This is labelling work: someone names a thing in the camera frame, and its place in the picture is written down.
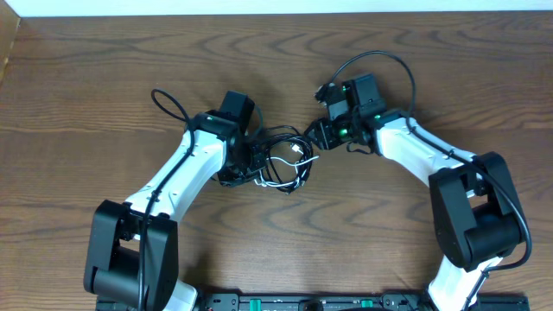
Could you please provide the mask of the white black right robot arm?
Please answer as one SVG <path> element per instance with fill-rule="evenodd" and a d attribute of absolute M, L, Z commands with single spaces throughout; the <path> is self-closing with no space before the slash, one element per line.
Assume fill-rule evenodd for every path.
<path fill-rule="evenodd" d="M 319 149 L 358 143 L 392 160 L 428 188 L 443 259 L 427 289 L 434 310 L 468 310 L 493 271 L 526 263 L 531 235 L 504 158 L 457 149 L 404 111 L 341 113 L 305 131 Z"/>

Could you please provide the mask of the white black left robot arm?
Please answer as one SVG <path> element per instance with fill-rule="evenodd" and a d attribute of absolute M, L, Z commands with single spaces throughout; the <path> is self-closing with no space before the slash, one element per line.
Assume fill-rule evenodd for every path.
<path fill-rule="evenodd" d="M 178 225 L 208 180 L 248 166 L 250 113 L 194 117 L 176 152 L 125 202 L 104 200 L 92 218 L 85 291 L 136 310 L 192 310 L 198 291 L 178 278 Z"/>

